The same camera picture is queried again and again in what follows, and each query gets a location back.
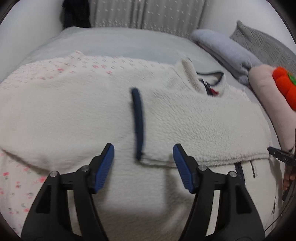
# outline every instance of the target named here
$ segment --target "gray bed sheet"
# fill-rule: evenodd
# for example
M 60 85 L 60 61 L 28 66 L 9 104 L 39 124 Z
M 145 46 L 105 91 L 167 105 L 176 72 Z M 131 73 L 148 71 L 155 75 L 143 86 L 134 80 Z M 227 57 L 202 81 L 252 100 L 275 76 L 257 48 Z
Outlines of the gray bed sheet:
M 71 27 L 31 52 L 20 65 L 56 57 L 65 57 L 76 50 L 87 56 L 122 56 L 167 64 L 175 64 L 180 58 L 188 57 L 198 72 L 223 71 L 230 85 L 243 89 L 253 103 L 261 106 L 254 93 L 248 87 L 234 79 L 224 67 L 202 48 L 188 39 L 149 30 L 132 28 L 83 29 Z M 272 145 L 279 148 L 280 145 L 273 125 L 263 108 L 262 111 L 270 126 Z

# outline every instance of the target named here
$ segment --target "pillow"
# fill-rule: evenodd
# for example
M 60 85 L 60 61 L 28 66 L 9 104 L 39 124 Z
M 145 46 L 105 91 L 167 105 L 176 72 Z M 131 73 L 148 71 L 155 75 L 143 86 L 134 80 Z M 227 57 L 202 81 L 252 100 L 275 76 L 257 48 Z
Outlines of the pillow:
M 261 61 L 238 43 L 224 34 L 209 30 L 196 29 L 191 39 L 214 56 L 238 81 L 249 85 L 248 71 L 261 65 Z
M 282 150 L 289 151 L 295 145 L 296 112 L 278 90 L 272 77 L 274 69 L 264 64 L 251 68 L 248 76 L 251 87 L 269 115 Z
M 274 37 L 237 21 L 237 28 L 230 38 L 256 55 L 264 64 L 282 66 L 296 74 L 296 55 Z

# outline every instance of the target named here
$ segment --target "patterned curtain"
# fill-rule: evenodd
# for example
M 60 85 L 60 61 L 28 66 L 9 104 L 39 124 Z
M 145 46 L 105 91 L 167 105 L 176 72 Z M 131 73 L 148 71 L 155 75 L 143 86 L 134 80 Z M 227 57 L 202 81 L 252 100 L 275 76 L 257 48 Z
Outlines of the patterned curtain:
M 93 27 L 141 28 L 189 38 L 209 0 L 91 0 Z

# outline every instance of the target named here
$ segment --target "plush carrot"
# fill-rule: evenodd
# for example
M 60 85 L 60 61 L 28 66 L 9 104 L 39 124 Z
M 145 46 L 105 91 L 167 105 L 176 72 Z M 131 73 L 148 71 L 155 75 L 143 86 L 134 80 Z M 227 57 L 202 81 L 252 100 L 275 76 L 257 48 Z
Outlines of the plush carrot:
M 285 96 L 288 104 L 296 111 L 296 79 L 286 69 L 278 67 L 272 77 L 279 91 Z

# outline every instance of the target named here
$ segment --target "blue gripper pad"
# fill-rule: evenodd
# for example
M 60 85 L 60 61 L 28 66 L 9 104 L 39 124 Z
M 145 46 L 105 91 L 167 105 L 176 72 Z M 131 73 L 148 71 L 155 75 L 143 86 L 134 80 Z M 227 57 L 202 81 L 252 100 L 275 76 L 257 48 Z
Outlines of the blue gripper pad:
M 96 193 L 104 186 L 109 169 L 114 159 L 114 146 L 112 144 L 110 144 L 110 147 L 102 158 L 102 162 L 96 172 L 96 181 L 94 185 L 94 190 Z
M 197 162 L 193 157 L 187 156 L 180 144 L 174 145 L 173 158 L 177 165 L 184 187 L 189 190 L 190 193 L 195 193 L 196 187 L 194 183 L 197 174 Z

